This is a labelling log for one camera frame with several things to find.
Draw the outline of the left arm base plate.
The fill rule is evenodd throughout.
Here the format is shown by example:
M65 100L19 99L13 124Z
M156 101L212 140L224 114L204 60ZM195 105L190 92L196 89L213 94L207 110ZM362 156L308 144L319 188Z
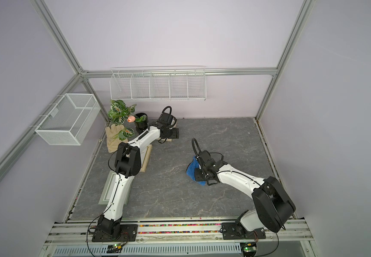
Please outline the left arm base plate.
M134 242L137 236L137 224L119 224L111 235L101 231L99 228L90 228L92 242Z

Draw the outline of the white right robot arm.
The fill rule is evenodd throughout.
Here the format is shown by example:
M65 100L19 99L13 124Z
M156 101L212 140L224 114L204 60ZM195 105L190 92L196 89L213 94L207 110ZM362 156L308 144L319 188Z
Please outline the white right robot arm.
M285 229L285 223L296 211L296 206L278 179L260 178L240 171L223 159L212 158L208 151L195 152L197 166L194 180L209 185L226 184L247 195L255 208L239 216L234 223L237 235L245 237L257 229L274 233Z

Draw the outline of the blue microfiber cloth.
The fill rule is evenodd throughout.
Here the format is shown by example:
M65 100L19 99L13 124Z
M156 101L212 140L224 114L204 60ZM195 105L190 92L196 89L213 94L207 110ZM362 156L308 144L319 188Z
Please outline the blue microfiber cloth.
M195 176L195 169L200 169L200 165L196 159L196 157L194 156L193 157L193 160L189 163L189 165L187 166L187 169L186 169L186 174L195 182L197 182L196 180L196 176Z

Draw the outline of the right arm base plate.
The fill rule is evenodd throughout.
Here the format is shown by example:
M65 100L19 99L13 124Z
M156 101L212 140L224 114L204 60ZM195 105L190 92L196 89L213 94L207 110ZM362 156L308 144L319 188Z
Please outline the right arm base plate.
M248 231L242 225L239 225L236 222L222 223L219 231L222 234L224 240L259 240L266 238L264 229L255 229L253 231Z

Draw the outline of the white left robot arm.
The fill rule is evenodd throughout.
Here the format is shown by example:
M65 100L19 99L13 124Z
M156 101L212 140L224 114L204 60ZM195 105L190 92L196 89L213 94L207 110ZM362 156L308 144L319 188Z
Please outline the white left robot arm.
M135 139L120 143L115 156L115 180L111 196L104 213L99 217L96 228L110 236L120 234L123 205L135 176L140 172L147 153L147 147L155 140L178 139L177 119L167 112Z

